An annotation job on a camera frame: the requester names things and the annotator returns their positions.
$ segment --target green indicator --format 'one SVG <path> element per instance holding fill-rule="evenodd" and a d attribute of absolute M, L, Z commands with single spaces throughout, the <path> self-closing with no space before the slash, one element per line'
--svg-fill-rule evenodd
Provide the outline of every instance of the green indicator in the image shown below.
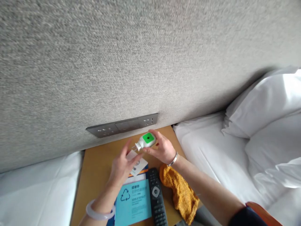
<path fill-rule="evenodd" d="M 145 143 L 152 142 L 155 139 L 151 133 L 144 134 L 142 138 L 145 141 Z"/>

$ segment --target nightstand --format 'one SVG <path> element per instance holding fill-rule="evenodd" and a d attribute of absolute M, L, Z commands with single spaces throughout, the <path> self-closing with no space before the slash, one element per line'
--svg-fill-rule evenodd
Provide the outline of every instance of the nightstand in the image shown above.
<path fill-rule="evenodd" d="M 181 156 L 185 157 L 185 154 L 171 126 L 163 127 L 157 130 L 172 142 L 174 148 Z M 141 135 L 142 134 L 131 137 L 132 142 L 130 147 L 134 146 L 135 142 L 139 140 Z M 86 205 L 92 199 L 95 199 L 100 191 L 105 187 L 110 176 L 112 161 L 120 153 L 127 140 L 128 138 L 117 140 L 111 143 L 89 148 L 85 151 L 71 226 L 78 226 L 81 218 L 86 212 Z M 148 162 L 149 168 L 156 167 L 159 170 L 162 162 L 148 154 L 145 154 L 143 158 Z M 182 220 L 182 217 L 179 211 L 174 208 L 172 190 L 162 185 L 162 194 L 164 197 L 168 225 L 174 226 L 176 223 Z M 148 218 L 133 225 L 150 226 L 154 225 L 154 222 L 152 218 Z"/>

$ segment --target yellow cloth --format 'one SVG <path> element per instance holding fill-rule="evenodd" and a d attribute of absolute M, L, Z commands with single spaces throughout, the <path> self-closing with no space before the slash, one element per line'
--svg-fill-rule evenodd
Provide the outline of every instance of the yellow cloth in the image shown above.
<path fill-rule="evenodd" d="M 184 178 L 171 166 L 163 164 L 160 167 L 160 179 L 163 185 L 172 189 L 175 209 L 179 210 L 186 223 L 191 225 L 200 199 Z"/>

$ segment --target hand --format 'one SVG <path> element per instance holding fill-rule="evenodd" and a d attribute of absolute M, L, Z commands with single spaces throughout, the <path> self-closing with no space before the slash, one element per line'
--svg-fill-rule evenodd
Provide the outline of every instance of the hand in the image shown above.
<path fill-rule="evenodd" d="M 165 164 L 170 164 L 176 156 L 176 150 L 172 146 L 172 143 L 156 130 L 149 130 L 149 132 L 154 134 L 157 138 L 158 143 L 156 145 L 158 146 L 158 149 L 143 148 L 143 151 L 155 156 Z"/>
<path fill-rule="evenodd" d="M 112 163 L 112 169 L 108 184 L 119 189 L 128 178 L 134 165 L 142 158 L 143 155 L 143 153 L 140 153 L 135 158 L 128 161 L 126 159 L 126 155 L 130 152 L 130 143 L 131 139 L 126 142 L 120 154 L 113 160 Z"/>

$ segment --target white card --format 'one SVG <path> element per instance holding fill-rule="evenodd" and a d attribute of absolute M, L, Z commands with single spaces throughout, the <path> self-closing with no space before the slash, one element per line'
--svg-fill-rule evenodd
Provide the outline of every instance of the white card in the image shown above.
<path fill-rule="evenodd" d="M 135 156 L 137 155 L 137 153 L 133 150 L 131 150 L 127 155 L 126 158 L 127 160 L 132 160 Z M 141 170 L 146 167 L 146 165 L 148 164 L 148 162 L 144 159 L 141 158 L 136 165 L 133 167 L 132 171 L 131 171 L 131 175 L 133 175 L 134 177 L 137 176 Z"/>

